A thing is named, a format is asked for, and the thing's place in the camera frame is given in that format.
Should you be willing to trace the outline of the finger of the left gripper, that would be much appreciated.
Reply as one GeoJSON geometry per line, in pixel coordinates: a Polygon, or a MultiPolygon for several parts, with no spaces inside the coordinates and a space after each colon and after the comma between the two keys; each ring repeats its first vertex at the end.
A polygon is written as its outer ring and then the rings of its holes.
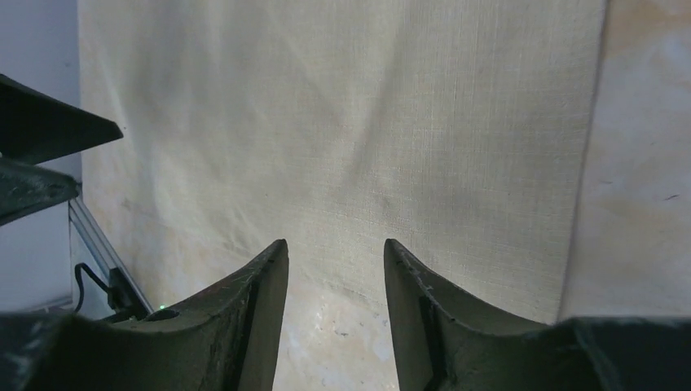
{"type": "Polygon", "coordinates": [[[1,158],[2,226],[79,195],[79,183],[67,174],[1,158]]]}
{"type": "Polygon", "coordinates": [[[36,165],[123,138],[114,121],[1,75],[1,154],[36,165]]]}

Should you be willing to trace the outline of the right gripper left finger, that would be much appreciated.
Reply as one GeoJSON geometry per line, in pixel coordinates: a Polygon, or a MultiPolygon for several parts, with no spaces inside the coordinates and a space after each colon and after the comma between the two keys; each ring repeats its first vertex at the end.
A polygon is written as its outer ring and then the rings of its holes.
{"type": "Polygon", "coordinates": [[[141,320],[4,314],[4,390],[269,390],[288,286],[278,239],[236,272],[141,320]]]}

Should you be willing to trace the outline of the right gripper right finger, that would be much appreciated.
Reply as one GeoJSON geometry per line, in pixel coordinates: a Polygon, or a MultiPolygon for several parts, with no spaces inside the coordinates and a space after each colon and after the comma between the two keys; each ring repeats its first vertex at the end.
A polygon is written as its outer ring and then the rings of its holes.
{"type": "Polygon", "coordinates": [[[687,390],[690,321],[575,317],[553,325],[454,285],[395,239],[385,290],[402,390],[687,390]]]}

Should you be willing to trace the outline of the beige cloth napkin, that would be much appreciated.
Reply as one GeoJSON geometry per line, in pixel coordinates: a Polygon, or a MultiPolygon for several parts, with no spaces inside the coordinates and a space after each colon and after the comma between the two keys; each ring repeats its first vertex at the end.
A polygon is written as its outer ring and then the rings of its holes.
{"type": "Polygon", "coordinates": [[[371,308],[394,238],[484,301],[559,309],[601,1],[81,1],[86,201],[170,303],[275,239],[371,308]]]}

